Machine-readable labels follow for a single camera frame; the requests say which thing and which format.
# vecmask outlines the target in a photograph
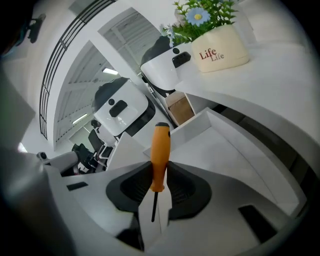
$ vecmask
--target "blue flower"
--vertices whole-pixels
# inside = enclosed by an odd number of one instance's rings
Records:
[[[204,22],[207,22],[210,20],[210,14],[205,9],[196,7],[196,8],[192,8],[186,14],[186,20],[190,24],[197,25],[199,27]]]

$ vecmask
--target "flower pot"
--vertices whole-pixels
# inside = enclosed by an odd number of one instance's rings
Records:
[[[232,25],[216,27],[191,43],[201,72],[224,70],[249,61],[249,53]]]

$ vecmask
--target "ceiling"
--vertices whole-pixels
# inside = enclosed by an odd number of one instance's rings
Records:
[[[135,11],[103,36],[138,74],[143,55],[161,34],[145,17]]]
[[[142,56],[153,46],[160,33],[135,11],[106,31],[103,36],[138,74]],[[70,138],[93,118],[91,105],[96,91],[103,84],[119,77],[103,73],[105,68],[114,69],[94,45],[76,64],[61,102],[55,135],[57,144]],[[83,114],[87,116],[72,124]]]

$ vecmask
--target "cardboard box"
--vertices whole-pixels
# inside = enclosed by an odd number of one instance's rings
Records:
[[[165,101],[169,111],[174,116],[179,126],[195,115],[183,92],[175,91],[166,97]]]

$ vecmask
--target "potted plant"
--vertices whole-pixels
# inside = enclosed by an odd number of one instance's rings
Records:
[[[175,2],[177,22],[160,26],[170,46],[191,43],[193,57],[201,72],[211,72],[243,65],[249,54],[233,26],[236,10],[233,1],[187,0]]]

